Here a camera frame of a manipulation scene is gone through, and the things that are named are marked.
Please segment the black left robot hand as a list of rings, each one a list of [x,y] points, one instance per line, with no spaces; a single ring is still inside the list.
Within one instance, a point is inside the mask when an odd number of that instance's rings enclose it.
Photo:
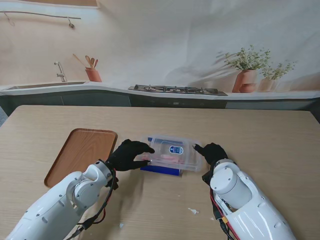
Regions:
[[[109,156],[105,163],[116,171],[125,172],[135,170],[143,168],[150,163],[149,160],[135,161],[138,155],[143,153],[153,154],[154,152],[155,150],[144,142],[126,139]]]

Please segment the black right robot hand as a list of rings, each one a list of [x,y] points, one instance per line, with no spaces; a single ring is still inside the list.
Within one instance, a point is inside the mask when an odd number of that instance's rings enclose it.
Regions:
[[[210,166],[214,166],[220,160],[228,159],[228,155],[225,150],[220,145],[213,142],[207,144],[205,147],[195,144],[193,148],[205,158],[206,162]]]

